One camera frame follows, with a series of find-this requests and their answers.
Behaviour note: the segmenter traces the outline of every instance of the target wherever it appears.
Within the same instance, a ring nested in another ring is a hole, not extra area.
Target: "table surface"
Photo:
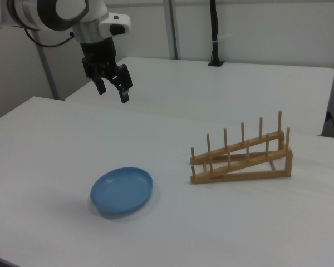
[[[205,152],[206,133],[212,149],[222,146],[224,126],[25,102],[0,119],[0,258],[25,267],[334,266],[334,139],[291,133],[291,178],[192,185],[190,148]],[[228,126],[228,140],[240,141],[239,127]],[[152,176],[151,198],[130,214],[99,214],[91,187],[124,166]]]
[[[122,104],[116,89],[97,93],[89,82],[66,101],[109,106],[172,117],[249,127],[258,117],[265,127],[277,123],[282,110],[284,125],[293,132],[320,135],[334,78],[330,68],[124,58],[134,86],[130,101]]]

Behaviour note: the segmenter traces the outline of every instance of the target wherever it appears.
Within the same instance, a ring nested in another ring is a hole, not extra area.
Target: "wooden peg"
[[[195,168],[194,168],[194,165],[191,166],[191,175],[193,176],[193,178],[195,177]]]
[[[208,145],[208,152],[210,152],[210,138],[208,133],[207,133],[207,145]]]
[[[277,131],[281,132],[281,119],[282,119],[282,111],[278,111],[278,128]]]
[[[268,143],[269,143],[269,134],[266,134],[266,149],[265,149],[266,157],[268,157]]]
[[[288,151],[288,145],[289,145],[289,132],[290,132],[290,128],[287,128],[287,133],[286,133],[286,148],[285,150]]]
[[[244,122],[241,123],[241,142],[245,142]]]
[[[228,139],[227,139],[227,129],[224,128],[224,147],[228,147]]]
[[[250,140],[246,140],[246,162],[250,161]]]
[[[209,169],[210,173],[213,173],[213,158],[212,158],[212,153],[209,153]]]
[[[228,146],[227,150],[228,150],[228,168],[230,168],[231,161],[232,161],[230,146]]]
[[[262,138],[262,117],[260,117],[260,133],[259,133],[259,137],[260,139]]]

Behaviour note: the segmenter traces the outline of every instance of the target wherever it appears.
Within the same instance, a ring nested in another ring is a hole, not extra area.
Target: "plastic plate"
[[[91,189],[90,199],[100,211],[129,212],[149,199],[152,187],[152,178],[146,171],[125,167],[100,177]]]

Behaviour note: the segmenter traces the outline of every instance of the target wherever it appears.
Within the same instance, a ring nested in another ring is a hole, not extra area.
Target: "wooden dowel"
[[[207,134],[207,145],[208,145],[208,152],[210,152],[210,138],[209,138],[209,134]]]
[[[280,132],[281,131],[281,119],[282,119],[282,111],[278,111],[278,128],[277,131]]]
[[[228,147],[228,139],[227,139],[227,129],[224,128],[224,147]]]
[[[260,134],[259,137],[262,138],[262,117],[260,117]]]
[[[276,167],[275,167],[275,165],[274,165],[274,163],[273,163],[273,160],[270,160],[270,161],[269,161],[269,164],[271,165],[271,169],[272,169],[273,171],[276,171]]]
[[[265,149],[266,157],[268,157],[268,143],[269,143],[269,134],[266,134],[266,149]]]
[[[212,153],[209,153],[209,169],[210,173],[213,173],[213,158],[212,158]]]
[[[241,123],[241,142],[245,142],[244,122]]]
[[[231,156],[230,146],[228,146],[228,168],[230,168],[231,161],[232,161],[232,156]]]
[[[250,161],[250,140],[246,140],[246,162]]]
[[[288,145],[289,145],[289,132],[290,132],[290,128],[287,128],[287,133],[286,133],[286,148],[285,150],[288,151]]]

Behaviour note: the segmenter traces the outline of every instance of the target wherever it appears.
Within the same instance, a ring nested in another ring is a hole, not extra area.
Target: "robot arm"
[[[93,80],[99,94],[106,92],[102,78],[108,79],[119,91],[121,102],[125,103],[133,84],[127,66],[118,66],[115,62],[112,37],[130,31],[130,17],[109,13],[103,0],[81,1],[85,5],[83,10],[65,19],[61,14],[74,10],[77,0],[0,0],[0,27],[48,31],[72,28],[84,53],[85,73]]]

